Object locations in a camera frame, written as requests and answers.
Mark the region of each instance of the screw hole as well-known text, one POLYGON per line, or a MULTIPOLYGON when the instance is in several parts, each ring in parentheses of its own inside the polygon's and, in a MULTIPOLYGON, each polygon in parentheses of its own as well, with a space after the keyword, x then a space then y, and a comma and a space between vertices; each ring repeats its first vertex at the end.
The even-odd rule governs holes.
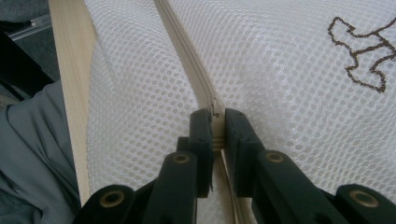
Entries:
POLYGON ((349 192, 349 196, 358 204, 365 206, 365 207, 370 207, 370 208, 375 208, 379 206, 379 201, 371 194, 368 194, 364 191, 361 191, 359 189, 355 189, 349 192))
POLYGON ((280 155, 280 154, 277 154, 277 153, 275 153, 275 152, 267 153, 267 155, 265 156, 265 158, 266 158, 268 161, 271 161, 271 162, 282 162, 282 161, 283 161, 283 156, 280 155))
POLYGON ((175 163, 186 163, 190 160, 190 157, 188 155, 178 154, 173 157, 173 160, 175 163))
POLYGON ((105 208, 115 207, 122 203, 125 195, 121 190, 111 190, 100 198, 100 205, 105 208))

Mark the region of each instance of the zipper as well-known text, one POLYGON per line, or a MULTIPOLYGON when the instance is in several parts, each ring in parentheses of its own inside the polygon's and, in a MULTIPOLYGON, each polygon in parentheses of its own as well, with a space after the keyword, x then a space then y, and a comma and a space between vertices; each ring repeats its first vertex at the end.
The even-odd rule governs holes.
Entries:
POLYGON ((184 29, 180 25, 167 0, 154 0, 154 3, 163 19, 165 29, 171 38, 179 59, 185 68, 186 74, 191 81, 192 88, 197 94, 199 104, 205 105, 212 115, 212 144, 216 159, 219 161, 218 172, 220 181, 223 182, 227 191, 226 197, 230 205, 229 209, 232 212, 232 223, 240 224, 242 223, 242 213, 238 199, 232 191, 231 179, 223 153, 225 144, 224 106, 219 98, 217 98, 216 92, 206 74, 206 70, 202 66, 198 55, 191 45, 190 40, 185 35, 184 29))

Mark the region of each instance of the zipper slider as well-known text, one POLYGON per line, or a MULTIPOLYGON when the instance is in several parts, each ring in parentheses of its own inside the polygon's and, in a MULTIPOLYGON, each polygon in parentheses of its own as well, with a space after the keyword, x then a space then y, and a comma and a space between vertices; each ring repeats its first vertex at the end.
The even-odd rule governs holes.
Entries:
POLYGON ((212 115, 211 127, 213 134, 213 151, 221 151, 224 149, 225 143, 224 111, 221 109, 216 97, 212 99, 212 103, 210 105, 210 114, 212 115))
POLYGON ((220 117, 221 110, 216 97, 212 99, 212 104, 210 105, 210 114, 212 114, 212 117, 216 119, 220 117))

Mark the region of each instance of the zipper teeth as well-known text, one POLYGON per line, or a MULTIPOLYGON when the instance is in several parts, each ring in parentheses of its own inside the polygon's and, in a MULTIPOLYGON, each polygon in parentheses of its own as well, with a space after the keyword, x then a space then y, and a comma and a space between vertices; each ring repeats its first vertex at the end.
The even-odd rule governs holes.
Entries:
POLYGON ((213 140, 212 140, 213 148, 214 148, 214 151, 217 151, 216 153, 218 155, 218 160, 220 161, 219 170, 221 172, 221 178, 223 179, 226 189, 227 189, 227 197, 228 197, 228 201, 230 202, 230 206, 231 206, 230 210, 233 213, 232 221, 233 221, 233 224, 242 223, 242 221, 240 219, 241 210, 238 205, 238 200, 232 191, 232 184, 231 184, 229 173, 227 171, 227 165, 226 165, 226 160, 224 157, 224 151, 222 150, 222 149, 224 149, 224 142, 225 142, 224 141, 224 136, 225 136, 224 131, 225 130, 224 130, 224 116, 223 116, 223 113, 221 113, 221 111, 224 111, 224 109, 222 108, 222 106, 220 106, 220 103, 216 99, 216 94, 211 86, 209 78, 206 75, 206 70, 202 67, 198 55, 196 54, 194 48, 191 46, 190 40, 187 38, 187 35, 185 34, 184 29, 179 24, 179 22, 176 18, 176 15, 175 15, 174 11, 172 10, 172 8, 170 7, 168 1, 167 0, 154 0, 154 1, 158 1, 160 3, 158 6, 160 6, 162 8, 165 16, 171 23, 171 26, 172 26, 173 30, 175 31, 175 33, 177 34, 177 38, 178 38, 180 44, 182 45, 182 48, 187 52, 189 60, 195 70, 196 76, 198 76, 201 86, 203 87, 203 89, 205 91, 207 107, 213 117, 212 130, 214 130, 214 129, 216 130, 214 132, 214 136, 213 136, 213 140))

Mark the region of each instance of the gray fabric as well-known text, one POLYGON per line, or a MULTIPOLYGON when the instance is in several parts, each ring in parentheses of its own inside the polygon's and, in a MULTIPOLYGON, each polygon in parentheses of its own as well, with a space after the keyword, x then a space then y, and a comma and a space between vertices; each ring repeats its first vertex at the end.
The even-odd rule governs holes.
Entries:
POLYGON ((6 107, 0 128, 0 223, 71 223, 78 184, 61 82, 6 107))

